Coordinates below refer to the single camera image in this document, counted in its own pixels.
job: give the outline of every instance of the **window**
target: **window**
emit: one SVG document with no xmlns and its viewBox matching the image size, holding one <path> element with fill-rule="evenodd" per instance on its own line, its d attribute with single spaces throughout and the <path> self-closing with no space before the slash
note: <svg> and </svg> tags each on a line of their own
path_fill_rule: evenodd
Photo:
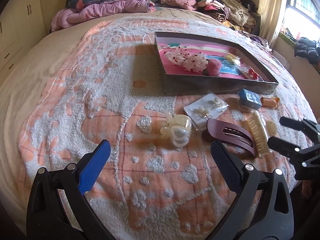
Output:
<svg viewBox="0 0 320 240">
<path fill-rule="evenodd" d="M 312 0 L 287 0 L 283 25 L 295 39 L 320 41 L 320 12 Z"/>
</svg>

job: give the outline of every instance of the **black jacket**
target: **black jacket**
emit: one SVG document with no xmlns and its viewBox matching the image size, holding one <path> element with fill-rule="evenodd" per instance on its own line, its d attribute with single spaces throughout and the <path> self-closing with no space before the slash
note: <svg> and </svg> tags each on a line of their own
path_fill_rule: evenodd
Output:
<svg viewBox="0 0 320 240">
<path fill-rule="evenodd" d="M 294 48 L 294 56 L 308 59 L 310 64 L 318 64 L 320 60 L 320 44 L 317 41 L 310 41 L 302 37 L 298 39 Z"/>
</svg>

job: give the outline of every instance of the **cabinet door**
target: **cabinet door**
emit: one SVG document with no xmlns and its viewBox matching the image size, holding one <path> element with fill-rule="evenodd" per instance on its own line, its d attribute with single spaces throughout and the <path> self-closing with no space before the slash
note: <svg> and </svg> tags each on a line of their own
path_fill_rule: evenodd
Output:
<svg viewBox="0 0 320 240">
<path fill-rule="evenodd" d="M 40 0 L 26 0 L 26 3 L 27 7 L 29 7 L 28 37 L 31 47 L 33 47 L 46 36 L 46 32 L 44 28 Z"/>
<path fill-rule="evenodd" d="M 14 3 L 19 38 L 28 51 L 46 36 L 40 0 L 14 0 Z"/>
<path fill-rule="evenodd" d="M 17 50 L 13 57 L 4 65 L 4 67 L 0 70 L 0 87 L 6 78 L 11 74 L 12 70 L 15 69 L 16 64 L 19 59 L 23 56 L 22 48 Z"/>
<path fill-rule="evenodd" d="M 13 11 L 9 2 L 0 15 L 0 54 L 16 40 Z"/>
</svg>

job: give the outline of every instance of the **blue gripper pad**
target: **blue gripper pad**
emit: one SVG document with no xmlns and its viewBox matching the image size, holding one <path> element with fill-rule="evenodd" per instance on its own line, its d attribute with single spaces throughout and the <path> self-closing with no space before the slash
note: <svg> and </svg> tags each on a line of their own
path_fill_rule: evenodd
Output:
<svg viewBox="0 0 320 240">
<path fill-rule="evenodd" d="M 102 142 L 93 151 L 93 155 L 87 165 L 82 169 L 79 175 L 78 188 L 83 195 L 86 191 L 92 189 L 93 184 L 96 182 L 103 166 L 106 164 L 110 157 L 111 147 L 107 140 Z"/>
<path fill-rule="evenodd" d="M 229 189 L 237 194 L 242 191 L 244 166 L 238 156 L 227 151 L 220 141 L 211 144 L 211 156 L 218 166 Z"/>
</svg>

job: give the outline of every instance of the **bedspread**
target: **bedspread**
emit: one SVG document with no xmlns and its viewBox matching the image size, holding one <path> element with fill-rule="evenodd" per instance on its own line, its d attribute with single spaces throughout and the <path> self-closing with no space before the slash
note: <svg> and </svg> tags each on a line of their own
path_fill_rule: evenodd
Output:
<svg viewBox="0 0 320 240">
<path fill-rule="evenodd" d="M 292 76 L 276 58 L 250 39 L 218 22 L 124 17 L 92 28 L 48 81 L 41 99 L 26 119 L 18 148 L 24 163 L 18 189 L 27 200 L 38 168 L 64 168 L 92 152 L 102 139 L 111 156 L 90 192 L 93 210 L 117 239 L 204 239 L 222 218 L 235 194 L 228 190 L 210 155 L 210 144 L 193 131 L 190 143 L 174 148 L 159 136 L 164 111 L 182 114 L 201 96 L 163 94 L 154 46 L 154 32 L 185 32 L 223 38 L 246 47 L 278 79 L 277 110 L 260 111 L 276 122 L 278 136 L 302 148 L 306 137 L 279 125 L 279 118 L 314 120 L 309 104 Z M 230 104 L 219 120 L 241 125 L 246 114 L 234 95 L 220 95 Z M 288 187 L 296 181 L 288 160 L 273 152 L 246 159 L 238 147 L 230 152 L 258 170 L 283 170 Z M 77 227 L 64 193 L 62 201 Z M 257 198 L 243 225 L 253 216 Z"/>
</svg>

